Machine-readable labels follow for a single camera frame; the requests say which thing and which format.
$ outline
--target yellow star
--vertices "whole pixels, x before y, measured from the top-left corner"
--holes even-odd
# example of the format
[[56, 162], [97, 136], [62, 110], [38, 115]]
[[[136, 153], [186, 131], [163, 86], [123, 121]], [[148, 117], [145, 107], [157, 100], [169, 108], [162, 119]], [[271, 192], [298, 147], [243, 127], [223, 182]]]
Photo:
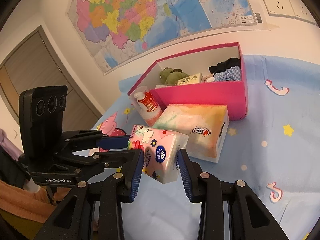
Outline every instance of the yellow star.
[[284, 125], [283, 128], [284, 128], [284, 134], [291, 137], [292, 133], [294, 132], [294, 129], [292, 129], [289, 124]]
[[233, 129], [233, 128], [229, 128], [228, 134], [231, 135], [231, 136], [236, 135], [237, 134], [237, 130]]

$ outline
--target flower print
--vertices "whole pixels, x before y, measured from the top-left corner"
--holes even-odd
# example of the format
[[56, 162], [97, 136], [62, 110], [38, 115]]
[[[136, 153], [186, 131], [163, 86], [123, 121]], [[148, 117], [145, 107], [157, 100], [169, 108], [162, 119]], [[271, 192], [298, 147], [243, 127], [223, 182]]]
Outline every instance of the flower print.
[[147, 131], [148, 129], [149, 129], [149, 127], [147, 127], [147, 126], [143, 126], [143, 125], [138, 126], [137, 125], [137, 129], [135, 131], [135, 134], [139, 137], [143, 137], [144, 132]]
[[131, 112], [131, 109], [130, 108], [126, 108], [123, 113], [124, 114], [130, 114], [130, 112]]
[[153, 139], [153, 140], [151, 141], [151, 146], [154, 147], [154, 146], [156, 146], [156, 144], [157, 144], [157, 140], [156, 140], [156, 139]]
[[144, 151], [144, 147], [143, 147], [142, 144], [140, 144], [139, 140], [136, 140], [135, 142], [132, 142], [131, 149], [141, 149], [142, 151]]

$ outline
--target pink cartoon pig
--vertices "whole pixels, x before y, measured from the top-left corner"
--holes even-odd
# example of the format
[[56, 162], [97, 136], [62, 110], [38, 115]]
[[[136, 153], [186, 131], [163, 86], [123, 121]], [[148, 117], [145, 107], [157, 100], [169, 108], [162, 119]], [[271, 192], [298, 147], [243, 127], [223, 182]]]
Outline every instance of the pink cartoon pig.
[[[117, 127], [117, 123], [115, 122], [116, 116], [118, 112], [115, 112], [112, 116], [107, 118], [99, 127], [102, 130], [103, 134], [107, 134], [109, 136], [120, 136], [126, 135], [126, 132]], [[99, 149], [99, 152], [107, 152], [109, 150]]]

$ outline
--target colorful map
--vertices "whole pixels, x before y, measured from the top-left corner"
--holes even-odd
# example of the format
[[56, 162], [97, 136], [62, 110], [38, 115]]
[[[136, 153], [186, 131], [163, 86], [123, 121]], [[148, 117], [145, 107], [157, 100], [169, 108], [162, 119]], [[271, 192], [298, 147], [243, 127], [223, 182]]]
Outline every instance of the colorful map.
[[212, 28], [256, 25], [248, 0], [72, 0], [68, 16], [107, 73], [159, 44]]

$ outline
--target vinda logo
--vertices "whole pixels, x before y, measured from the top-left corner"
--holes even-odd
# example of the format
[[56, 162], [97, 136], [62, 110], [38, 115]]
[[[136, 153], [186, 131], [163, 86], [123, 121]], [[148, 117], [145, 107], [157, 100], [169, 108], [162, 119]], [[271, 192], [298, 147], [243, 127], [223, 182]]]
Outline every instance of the vinda logo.
[[156, 161], [163, 163], [165, 159], [165, 149], [162, 145], [159, 145], [156, 149]]
[[193, 133], [197, 133], [197, 134], [202, 134], [203, 136], [207, 136], [211, 134], [211, 129], [206, 128], [206, 127], [202, 127], [202, 126], [196, 126], [195, 128], [192, 129]]
[[71, 183], [70, 179], [45, 179], [46, 182]]

